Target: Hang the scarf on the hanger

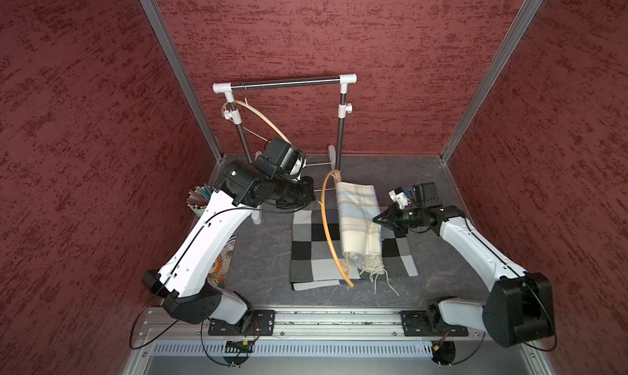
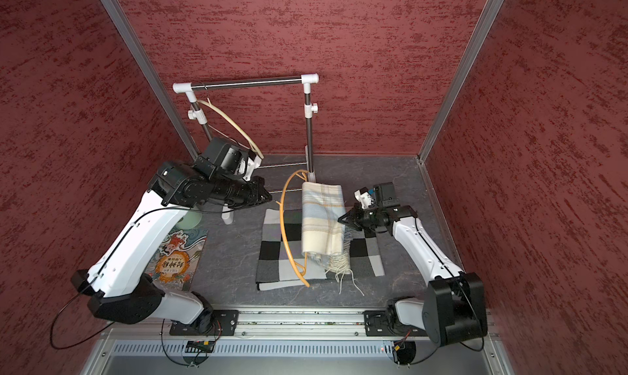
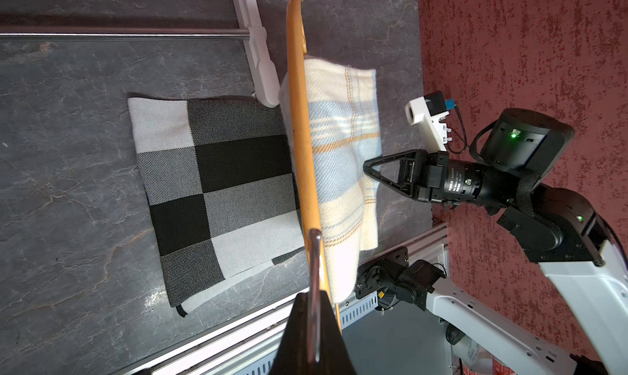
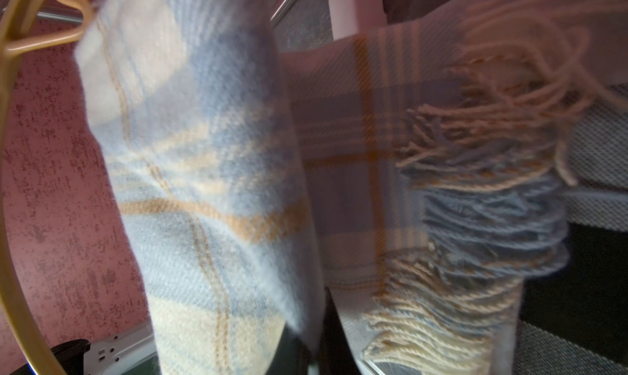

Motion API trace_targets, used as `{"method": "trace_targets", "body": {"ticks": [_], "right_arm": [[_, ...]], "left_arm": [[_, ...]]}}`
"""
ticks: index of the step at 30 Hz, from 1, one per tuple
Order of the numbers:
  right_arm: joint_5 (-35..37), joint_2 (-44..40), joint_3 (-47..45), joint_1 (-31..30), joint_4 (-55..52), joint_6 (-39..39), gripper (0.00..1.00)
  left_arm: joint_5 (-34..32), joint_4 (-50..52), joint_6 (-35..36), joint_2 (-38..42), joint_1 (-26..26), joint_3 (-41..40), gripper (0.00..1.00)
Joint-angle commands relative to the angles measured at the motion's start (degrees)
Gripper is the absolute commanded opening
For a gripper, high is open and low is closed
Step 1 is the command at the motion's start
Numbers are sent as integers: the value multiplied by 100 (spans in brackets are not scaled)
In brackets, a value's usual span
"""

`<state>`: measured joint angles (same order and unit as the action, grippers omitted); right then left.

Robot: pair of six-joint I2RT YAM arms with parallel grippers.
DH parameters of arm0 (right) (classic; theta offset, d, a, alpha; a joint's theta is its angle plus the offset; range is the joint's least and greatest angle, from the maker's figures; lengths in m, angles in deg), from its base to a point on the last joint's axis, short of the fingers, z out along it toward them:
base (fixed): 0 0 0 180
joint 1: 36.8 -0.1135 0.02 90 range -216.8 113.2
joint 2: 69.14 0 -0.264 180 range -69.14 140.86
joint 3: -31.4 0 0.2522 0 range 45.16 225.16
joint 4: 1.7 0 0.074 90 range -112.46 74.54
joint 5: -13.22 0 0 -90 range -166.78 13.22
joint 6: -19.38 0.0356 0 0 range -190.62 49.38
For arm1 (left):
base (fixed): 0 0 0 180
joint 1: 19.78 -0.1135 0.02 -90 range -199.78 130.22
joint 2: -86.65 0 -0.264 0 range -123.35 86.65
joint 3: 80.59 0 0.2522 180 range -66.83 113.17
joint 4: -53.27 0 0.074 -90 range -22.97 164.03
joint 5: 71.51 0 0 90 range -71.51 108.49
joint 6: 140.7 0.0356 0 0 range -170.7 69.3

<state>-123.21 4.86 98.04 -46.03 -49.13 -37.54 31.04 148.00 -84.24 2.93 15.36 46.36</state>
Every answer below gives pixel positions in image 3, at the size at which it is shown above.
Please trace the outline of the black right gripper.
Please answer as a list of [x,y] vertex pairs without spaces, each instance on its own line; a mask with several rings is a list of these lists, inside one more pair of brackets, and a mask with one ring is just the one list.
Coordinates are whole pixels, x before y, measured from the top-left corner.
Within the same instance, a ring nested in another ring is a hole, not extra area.
[[366,160],[363,172],[399,195],[424,203],[472,203],[483,182],[483,165],[423,149]]

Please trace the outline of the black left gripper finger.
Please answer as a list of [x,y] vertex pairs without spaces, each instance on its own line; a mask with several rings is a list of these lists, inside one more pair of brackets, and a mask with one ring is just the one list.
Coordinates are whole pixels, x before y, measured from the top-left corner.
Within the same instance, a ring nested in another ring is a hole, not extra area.
[[315,305],[312,293],[295,298],[271,374],[354,374],[327,293]]

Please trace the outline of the blue plaid fringed scarf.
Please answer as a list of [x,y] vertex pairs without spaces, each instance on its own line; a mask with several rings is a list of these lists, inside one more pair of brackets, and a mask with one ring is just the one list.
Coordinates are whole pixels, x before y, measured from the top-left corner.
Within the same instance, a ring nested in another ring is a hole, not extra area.
[[347,299],[360,253],[379,244],[378,182],[363,164],[382,154],[376,71],[304,61],[312,155],[331,301]]

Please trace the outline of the orange plastic hanger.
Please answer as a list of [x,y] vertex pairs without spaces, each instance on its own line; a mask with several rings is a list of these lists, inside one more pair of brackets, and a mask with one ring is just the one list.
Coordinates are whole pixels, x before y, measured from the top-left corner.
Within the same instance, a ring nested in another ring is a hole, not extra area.
[[322,240],[317,182],[313,162],[312,138],[307,101],[305,55],[307,44],[302,16],[303,0],[289,0],[286,10],[286,44],[289,78],[289,103],[294,162],[299,203],[304,229],[304,244],[310,273],[310,303],[316,304],[321,291],[330,293]]

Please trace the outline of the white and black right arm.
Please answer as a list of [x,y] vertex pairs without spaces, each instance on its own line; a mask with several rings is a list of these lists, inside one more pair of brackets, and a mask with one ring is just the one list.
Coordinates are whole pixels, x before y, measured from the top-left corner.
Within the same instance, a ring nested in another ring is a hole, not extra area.
[[436,265],[406,252],[358,270],[358,298],[381,290],[438,316],[517,374],[624,374],[627,371],[627,259],[618,236],[578,193],[542,183],[574,129],[531,110],[504,110],[471,144],[469,162],[412,149],[370,159],[366,175],[422,203],[471,203],[497,216],[556,287],[597,360],[574,355],[476,302]]

